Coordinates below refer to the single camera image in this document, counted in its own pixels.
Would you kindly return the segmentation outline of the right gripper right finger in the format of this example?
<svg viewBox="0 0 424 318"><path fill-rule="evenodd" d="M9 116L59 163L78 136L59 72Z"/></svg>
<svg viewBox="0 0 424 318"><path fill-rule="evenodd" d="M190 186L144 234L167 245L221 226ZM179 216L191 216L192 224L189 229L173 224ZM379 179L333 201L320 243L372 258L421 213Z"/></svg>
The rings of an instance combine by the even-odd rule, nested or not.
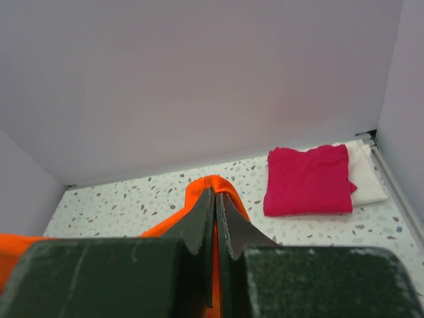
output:
<svg viewBox="0 0 424 318"><path fill-rule="evenodd" d="M422 317L399 258L373 246L282 246L216 197L223 317Z"/></svg>

